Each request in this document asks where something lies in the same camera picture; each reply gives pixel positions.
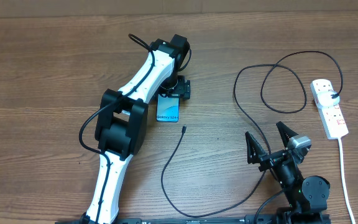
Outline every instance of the black bracket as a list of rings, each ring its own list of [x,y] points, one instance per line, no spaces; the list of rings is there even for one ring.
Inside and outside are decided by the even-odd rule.
[[[246,215],[244,218],[245,224],[254,224],[254,217],[255,215]],[[297,224],[297,223],[304,223],[304,224],[314,224],[314,223],[321,223],[321,224],[331,224],[331,219],[329,215],[322,215],[321,217],[316,217],[316,215],[310,215],[309,217],[301,217],[300,222],[296,220],[292,220],[291,222],[286,222],[282,217],[278,215],[258,215],[257,224]]]
[[[246,132],[246,141],[247,141],[247,162],[248,164],[252,163],[259,163],[261,162],[261,158],[267,155],[265,150],[259,144],[259,142],[255,139],[250,132]]]
[[[121,92],[107,89],[102,97],[100,108],[114,103],[122,97]],[[136,155],[143,144],[147,127],[149,105],[142,100],[121,99],[116,108],[106,108],[99,114],[94,138],[99,141],[98,148],[120,156],[124,161],[130,154]],[[123,110],[130,112],[129,120],[114,117]]]
[[[183,75],[178,75],[178,83],[175,87],[165,89],[163,86],[160,86],[156,94],[160,94],[162,97],[189,100],[191,94],[190,80],[185,80]]]
[[[297,136],[298,133],[292,131],[283,122],[279,121],[276,123],[278,132],[280,133],[281,140],[283,141],[284,147],[287,147],[290,138]]]
[[[187,52],[190,50],[190,44],[186,37],[175,34],[170,42],[157,39],[150,44],[152,50],[159,50],[169,54],[171,58],[175,59],[174,73],[181,67]]]
[[[84,213],[79,220],[69,222],[55,222],[55,224],[94,224],[94,221],[91,221],[90,217]]]

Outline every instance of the wood grain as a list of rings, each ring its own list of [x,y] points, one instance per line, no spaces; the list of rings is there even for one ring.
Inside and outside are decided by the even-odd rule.
[[[358,10],[358,0],[0,0],[0,18]]]
[[[160,187],[163,165],[187,132],[165,176],[166,189],[179,209],[202,214],[244,198],[260,177],[246,163],[244,133],[262,142],[232,97],[238,71],[274,63],[299,50],[322,50],[344,72],[341,107],[350,134],[343,138],[349,198],[358,222],[358,11],[193,14],[187,16],[97,16],[0,19],[0,223],[53,223],[86,211],[93,196],[99,158],[81,148],[78,131],[98,109],[107,88],[117,90],[143,64],[144,49],[127,38],[134,33],[151,42],[188,38],[191,62],[182,72],[192,95],[180,107],[175,124],[155,122],[150,105],[147,136],[129,165],[120,197],[121,217],[180,218]],[[259,91],[267,68],[245,71],[237,95],[265,131],[272,150],[282,149],[275,123],[283,121],[307,134],[313,147],[300,168],[305,177],[321,175],[331,183],[328,210],[333,223],[349,223],[339,174],[336,141],[326,139],[308,88],[328,78],[336,89],[339,75],[324,55],[305,54],[283,62],[301,77],[308,105],[293,115],[266,108]],[[302,106],[293,75],[274,71],[265,99],[281,110]],[[95,146],[91,123],[85,139]],[[279,191],[266,175],[243,205],[215,217],[254,213]],[[280,197],[264,212],[286,206]]]

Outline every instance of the power strip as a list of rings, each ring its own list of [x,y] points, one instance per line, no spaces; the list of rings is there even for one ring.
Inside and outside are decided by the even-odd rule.
[[[316,102],[320,118],[328,139],[338,139],[349,133],[339,107],[339,97],[332,99],[333,85],[329,80],[319,79],[311,82],[311,92]]]
[[[333,98],[332,95],[336,94],[333,84],[329,80],[319,79],[310,83],[310,89],[318,108],[321,121],[323,122],[324,130],[326,131],[328,139],[337,139],[339,143],[339,158],[341,161],[341,179],[342,187],[345,195],[345,202],[352,224],[356,224],[354,220],[349,198],[347,196],[346,181],[345,181],[345,168],[343,159],[343,148],[341,137],[347,135],[345,119],[339,107],[340,96]]]

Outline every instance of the white power cord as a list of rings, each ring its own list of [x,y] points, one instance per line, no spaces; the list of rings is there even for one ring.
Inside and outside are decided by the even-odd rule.
[[[356,224],[356,221],[354,220],[352,208],[349,203],[349,197],[347,196],[346,181],[345,181],[345,168],[344,168],[344,162],[343,162],[343,147],[342,147],[341,138],[338,138],[338,144],[339,144],[339,159],[341,161],[341,179],[342,179],[343,194],[345,195],[346,207],[347,207],[347,211],[349,211],[349,215],[351,217],[352,224]]]

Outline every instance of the black cable wire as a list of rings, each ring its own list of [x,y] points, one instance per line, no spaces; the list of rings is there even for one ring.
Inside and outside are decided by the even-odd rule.
[[[92,147],[87,146],[84,141],[83,141],[83,133],[85,130],[85,127],[97,116],[99,115],[101,112],[103,112],[106,108],[110,108],[113,107],[113,111],[118,107],[119,103],[127,98],[129,95],[131,95],[133,92],[136,91],[136,89],[144,82],[144,80],[148,77],[148,75],[150,74],[150,72],[153,70],[154,65],[155,65],[155,57],[154,57],[154,53],[152,51],[152,49],[140,38],[138,38],[137,36],[133,35],[133,34],[128,34],[128,37],[133,40],[135,43],[139,44],[140,46],[144,47],[147,51],[150,52],[151,56],[152,56],[152,63],[150,64],[150,68],[147,71],[147,73],[144,75],[144,77],[139,81],[138,84],[136,84],[136,86],[134,86],[128,93],[126,93],[125,95],[120,96],[115,102],[112,102],[102,108],[100,108],[99,110],[97,110],[95,113],[93,113],[82,125],[80,132],[78,133],[78,140],[80,141],[80,144],[87,150],[100,154],[102,155],[104,158],[106,158],[107,160],[107,172],[106,172],[106,177],[104,178],[104,182],[103,182],[103,186],[102,186],[102,190],[100,193],[100,198],[99,198],[99,202],[98,202],[98,213],[96,214],[96,219],[95,219],[95,223],[98,223],[99,221],[99,215],[100,215],[100,210],[101,210],[101,204],[103,203],[103,195],[104,195],[104,190],[106,189],[106,185],[107,185],[107,181],[108,181],[108,177],[109,177],[109,173],[110,173],[110,159],[109,157],[103,152],[103,151],[99,151],[97,149],[93,149]]]
[[[189,49],[189,59],[187,59],[186,64],[185,64],[184,66],[182,66],[182,68],[179,68],[179,69],[178,69],[178,72],[183,71],[183,70],[187,67],[187,64],[189,64],[190,59],[191,59],[191,49]]]
[[[297,113],[301,110],[303,110],[305,107],[306,107],[306,104],[307,104],[307,95],[306,95],[306,90],[305,90],[305,87],[303,86],[303,83],[302,81],[300,80],[299,76],[290,68],[286,67],[286,66],[283,66],[283,65],[280,65],[278,63],[280,63],[282,60],[284,60],[285,58],[289,57],[289,56],[292,56],[292,55],[296,55],[296,54],[303,54],[303,53],[318,53],[318,54],[323,54],[323,55],[326,55],[328,56],[337,66],[338,70],[339,70],[339,74],[341,76],[341,89],[339,90],[339,92],[337,92],[335,95],[333,95],[333,98],[336,98],[339,96],[340,92],[342,91],[342,87],[343,87],[343,74],[342,74],[342,71],[341,71],[341,68],[339,66],[339,64],[336,62],[336,60],[328,55],[327,53],[324,53],[324,52],[320,52],[320,51],[316,51],[316,50],[308,50],[308,51],[302,51],[302,52],[295,52],[295,53],[292,53],[292,54],[289,54],[289,55],[286,55],[284,56],[283,58],[281,58],[277,63],[275,64],[260,64],[260,65],[251,65],[251,66],[248,66],[248,67],[245,67],[243,68],[242,70],[240,70],[240,72],[237,74],[237,77],[236,77],[236,80],[234,81],[234,87],[233,87],[233,96],[234,96],[234,101],[236,102],[237,106],[239,107],[239,109],[252,121],[252,123],[255,125],[255,127],[259,130],[259,132],[261,133],[262,137],[263,137],[263,140],[264,142],[266,143],[266,146],[267,146],[267,149],[268,149],[268,153],[271,154],[272,153],[272,150],[270,148],[270,145],[269,145],[269,142],[267,141],[267,138],[266,138],[266,135],[265,133],[262,131],[262,129],[259,127],[259,125],[255,122],[255,120],[253,120],[245,111],[244,109],[242,109],[242,107],[240,106],[238,100],[237,100],[237,96],[236,96],[236,86],[237,86],[237,81],[238,81],[238,78],[240,76],[240,74],[248,69],[248,68],[254,68],[254,67],[272,67],[270,69],[270,71],[266,74],[266,77],[263,81],[263,84],[262,84],[262,87],[260,89],[260,97],[262,99],[262,102],[264,102],[264,104],[271,110],[273,111],[276,111],[278,113],[285,113],[285,114],[290,114],[290,113]],[[263,98],[263,89],[264,89],[264,85],[265,85],[265,82],[266,82],[266,79],[267,77],[271,74],[271,72],[277,68],[277,67],[280,67],[280,68],[285,68],[287,70],[289,70],[290,72],[292,72],[292,74],[294,74],[294,76],[296,77],[296,79],[298,80],[299,84],[301,85],[302,87],[302,90],[303,90],[303,96],[305,98],[304,100],[304,103],[303,103],[303,106],[298,109],[298,110],[295,110],[295,111],[280,111],[280,110],[276,110],[275,108],[272,108],[269,104],[267,104],[267,102],[264,100]],[[189,215],[189,214],[186,214],[182,211],[180,211],[178,208],[176,208],[176,206],[172,203],[172,201],[169,199],[166,191],[165,191],[165,188],[163,186],[163,175],[164,175],[164,172],[165,172],[165,169],[167,168],[167,166],[169,165],[170,161],[172,160],[173,156],[175,155],[176,151],[178,150],[179,148],[179,145],[181,143],[181,140],[183,138],[183,135],[185,134],[185,131],[186,131],[186,128],[185,126],[183,127],[184,130],[182,129],[182,135],[180,137],[180,140],[177,144],[177,147],[175,148],[175,150],[173,151],[171,157],[169,158],[168,162],[165,164],[164,168],[163,168],[163,171],[161,173],[161,188],[162,188],[162,191],[165,195],[165,198],[168,200],[169,204],[177,211],[179,212],[180,214],[186,216],[186,217],[190,217],[190,218],[202,218],[202,217],[207,217],[207,216],[210,216],[210,215],[215,215],[215,214],[218,214],[218,213],[221,213],[221,212],[225,212],[227,210],[230,210],[232,208],[235,208],[237,206],[239,206],[240,204],[244,203],[246,200],[248,200],[248,198],[250,198],[252,196],[252,194],[255,192],[255,190],[257,189],[257,187],[259,186],[259,184],[261,183],[262,179],[264,178],[264,175],[266,174],[266,171],[264,171],[259,179],[259,181],[256,183],[254,189],[252,189],[251,193],[242,201],[240,201],[239,203],[235,204],[235,205],[232,205],[228,208],[225,208],[225,209],[222,209],[222,210],[219,210],[217,212],[211,212],[211,213],[207,213],[207,214],[204,214],[204,215]],[[270,169],[270,173],[273,175],[274,179],[277,180],[276,176],[274,175],[273,171]]]
[[[218,214],[218,213],[221,213],[221,212],[225,212],[225,211],[228,211],[232,208],[236,208],[237,206],[241,205],[242,203],[244,203],[246,200],[248,200],[248,198],[250,198],[252,196],[252,194],[256,191],[257,187],[259,186],[259,184],[261,183],[262,179],[264,178],[264,175],[266,173],[266,171],[262,174],[262,176],[260,177],[259,181],[257,182],[257,184],[255,185],[254,189],[252,189],[251,193],[245,198],[243,199],[242,201],[240,201],[239,203],[235,204],[235,205],[232,205],[228,208],[224,208],[222,210],[219,210],[217,212],[211,212],[211,213],[207,213],[207,214],[204,214],[204,215],[189,215],[189,214],[186,214],[184,212],[182,212],[181,210],[179,210],[178,208],[176,208],[176,206],[174,206],[174,204],[172,203],[172,201],[169,199],[166,191],[165,191],[165,188],[164,188],[164,183],[163,183],[163,177],[164,177],[164,173],[165,173],[165,169],[167,168],[167,166],[169,165],[169,163],[171,162],[173,156],[175,155],[175,153],[177,152],[178,148],[179,148],[179,145],[181,143],[181,140],[183,139],[183,136],[185,135],[185,132],[186,132],[186,126],[182,127],[182,131],[181,131],[181,136],[180,136],[180,139],[179,139],[179,142],[177,144],[177,147],[175,148],[175,150],[173,151],[171,157],[169,158],[168,162],[165,164],[164,168],[162,169],[162,173],[161,173],[161,188],[162,188],[162,192],[164,193],[165,195],[165,198],[168,200],[169,204],[171,204],[171,206],[177,211],[179,212],[180,214],[186,216],[186,217],[190,217],[190,218],[202,218],[202,217],[207,217],[207,216],[210,216],[210,215],[215,215],[215,214]]]
[[[275,199],[277,196],[279,196],[280,194],[284,193],[285,189],[277,192],[275,195],[271,196],[269,199],[267,199],[256,211],[255,216],[254,216],[254,224],[257,224],[258,222],[258,215],[259,213],[262,211],[262,209],[269,203],[271,202],[273,199]]]
[[[299,112],[299,111],[301,111],[301,110],[303,109],[303,108],[302,108],[301,110],[298,110],[298,111],[290,111],[290,112],[276,110],[275,108],[272,108],[271,106],[269,106],[269,105],[266,103],[266,101],[264,100],[263,90],[264,90],[264,86],[265,86],[265,82],[266,82],[267,77],[271,74],[271,72],[272,72],[276,67],[279,67],[279,63],[280,63],[282,60],[284,60],[284,59],[286,59],[287,57],[292,56],[292,55],[304,54],[304,53],[323,54],[323,55],[329,57],[329,58],[335,63],[336,67],[337,67],[338,70],[339,70],[339,75],[341,76],[341,88],[339,89],[339,91],[338,91],[336,94],[333,95],[333,99],[337,98],[337,97],[339,96],[339,94],[342,92],[342,87],[343,87],[343,74],[342,74],[342,70],[341,70],[341,68],[340,68],[340,66],[339,66],[339,64],[338,64],[338,62],[335,60],[335,58],[333,58],[333,57],[330,56],[329,54],[327,54],[327,53],[325,53],[325,52],[321,52],[321,51],[319,51],[319,50],[305,50],[305,51],[301,51],[301,52],[295,52],[295,53],[292,53],[292,54],[289,54],[289,55],[284,56],[284,57],[281,58],[278,62],[276,62],[276,64],[270,69],[270,71],[268,71],[268,73],[267,73],[267,75],[266,75],[266,77],[265,77],[265,79],[264,79],[264,82],[262,83],[262,87],[261,87],[261,89],[260,89],[260,97],[261,97],[262,101],[264,102],[264,104],[265,104],[269,109],[271,109],[272,111],[276,111],[276,112],[278,112],[278,113],[296,113],[296,112]],[[303,85],[302,85],[302,82],[301,82],[301,80],[298,78],[298,76],[297,76],[297,75],[295,75],[295,76],[296,76],[296,78],[298,79],[298,81],[299,81],[299,83],[301,84],[301,86],[303,86]]]

